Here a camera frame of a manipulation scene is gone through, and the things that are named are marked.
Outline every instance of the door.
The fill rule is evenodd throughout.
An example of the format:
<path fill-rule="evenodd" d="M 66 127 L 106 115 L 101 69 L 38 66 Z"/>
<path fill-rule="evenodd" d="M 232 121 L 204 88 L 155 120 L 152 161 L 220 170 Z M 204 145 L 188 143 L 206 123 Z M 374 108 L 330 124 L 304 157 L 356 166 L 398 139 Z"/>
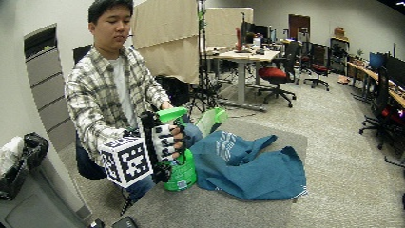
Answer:
<path fill-rule="evenodd" d="M 299 30 L 308 30 L 308 37 L 311 37 L 311 17 L 290 14 L 290 29 L 291 29 L 291 38 L 298 40 Z"/>

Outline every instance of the flannel shirt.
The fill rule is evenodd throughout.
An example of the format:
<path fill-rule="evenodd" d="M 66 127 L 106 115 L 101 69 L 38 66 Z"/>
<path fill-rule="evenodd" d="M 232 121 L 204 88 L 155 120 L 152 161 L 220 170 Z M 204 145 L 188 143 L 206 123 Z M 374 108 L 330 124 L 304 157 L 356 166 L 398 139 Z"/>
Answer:
<path fill-rule="evenodd" d="M 151 105 L 160 108 L 170 98 L 140 54 L 124 47 L 120 57 L 124 59 L 127 87 L 138 116 L 143 111 L 152 110 Z M 130 122 L 118 97 L 115 68 L 95 47 L 66 79 L 65 97 L 83 147 L 97 164 L 105 166 L 101 145 L 123 137 Z"/>

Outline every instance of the white partition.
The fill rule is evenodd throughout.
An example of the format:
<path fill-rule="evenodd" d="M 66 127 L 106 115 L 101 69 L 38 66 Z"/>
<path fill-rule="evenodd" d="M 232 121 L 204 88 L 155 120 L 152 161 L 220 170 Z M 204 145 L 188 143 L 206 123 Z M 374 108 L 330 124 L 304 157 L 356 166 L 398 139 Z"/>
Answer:
<path fill-rule="evenodd" d="M 207 8 L 206 39 L 208 47 L 234 47 L 238 42 L 236 28 L 244 21 L 254 23 L 252 8 Z"/>
<path fill-rule="evenodd" d="M 148 0 L 135 7 L 134 45 L 152 75 L 199 83 L 198 2 Z"/>

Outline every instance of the black bag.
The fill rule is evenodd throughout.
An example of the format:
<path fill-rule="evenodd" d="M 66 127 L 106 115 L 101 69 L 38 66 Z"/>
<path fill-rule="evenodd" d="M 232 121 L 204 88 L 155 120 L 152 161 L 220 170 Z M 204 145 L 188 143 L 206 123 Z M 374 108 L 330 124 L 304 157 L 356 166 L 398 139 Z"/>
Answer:
<path fill-rule="evenodd" d="M 19 193 L 30 170 L 26 161 L 21 161 L 0 179 L 0 200 L 14 200 Z"/>
<path fill-rule="evenodd" d="M 49 141 L 37 132 L 25 136 L 23 159 L 27 160 L 30 170 L 39 167 L 47 156 L 49 147 Z"/>
<path fill-rule="evenodd" d="M 0 177 L 0 200 L 14 200 L 30 170 L 39 167 L 49 153 L 49 141 L 37 133 L 25 136 L 23 155 L 19 162 Z"/>

